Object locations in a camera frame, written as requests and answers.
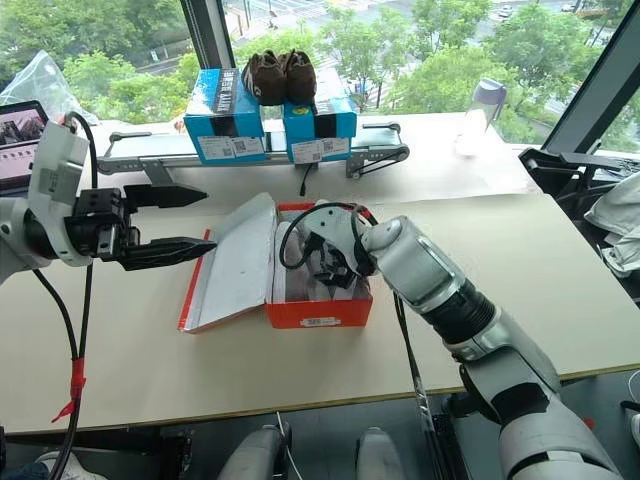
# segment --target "cardboard box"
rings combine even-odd
[[[363,292],[358,298],[272,301],[278,222],[284,215],[295,217],[311,206],[276,208],[273,199],[263,193],[228,215],[213,232],[218,247],[196,262],[178,329],[198,333],[264,304],[275,328],[365,326],[373,299],[363,278],[357,280]]]
[[[318,72],[315,103],[286,102],[283,122],[287,153],[293,163],[344,160],[351,155],[357,115],[335,69]]]
[[[200,70],[184,123],[202,163],[265,160],[260,106],[238,69]]]

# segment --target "open shoe box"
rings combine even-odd
[[[178,329],[198,333],[264,304],[275,328],[365,326],[373,299],[367,280],[361,277],[355,280],[350,299],[282,300],[284,292],[278,284],[295,282],[300,272],[285,271],[279,265],[276,231],[281,222],[312,206],[276,207],[268,194],[261,193],[227,215],[213,231],[218,247],[197,260]]]

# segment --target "sneaker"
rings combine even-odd
[[[60,452],[48,452],[42,455],[40,458],[36,460],[36,463],[41,462],[46,465],[49,469],[49,473],[53,470],[53,465],[56,463],[56,458],[58,458],[58,454]],[[96,473],[87,472],[80,462],[78,461],[78,457],[76,457],[73,453],[69,454],[69,460],[67,460],[67,465],[64,467],[64,472],[62,473],[61,480],[107,480],[102,475],[98,475]]]
[[[291,50],[278,57],[287,77],[287,98],[296,105],[310,105],[316,95],[316,72],[309,56]]]
[[[254,53],[242,71],[242,83],[260,105],[282,105],[286,95],[286,78],[271,50]]]

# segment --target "barcode label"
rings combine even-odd
[[[260,138],[235,137],[231,138],[231,145],[233,146],[233,152],[236,157],[246,157],[264,153],[262,140]]]
[[[294,143],[291,145],[294,163],[317,163],[322,160],[322,141]]]
[[[198,137],[198,143],[206,160],[235,157],[229,137]]]
[[[342,321],[336,317],[305,318],[300,321],[301,327],[335,327]]]
[[[323,138],[322,139],[322,156],[340,155],[349,153],[348,138]]]

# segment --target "blue box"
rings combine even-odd
[[[266,159],[260,106],[245,90],[236,68],[200,70],[184,123],[204,164]]]
[[[344,160],[351,156],[357,115],[334,69],[318,73],[315,103],[283,107],[287,153],[293,163]]]

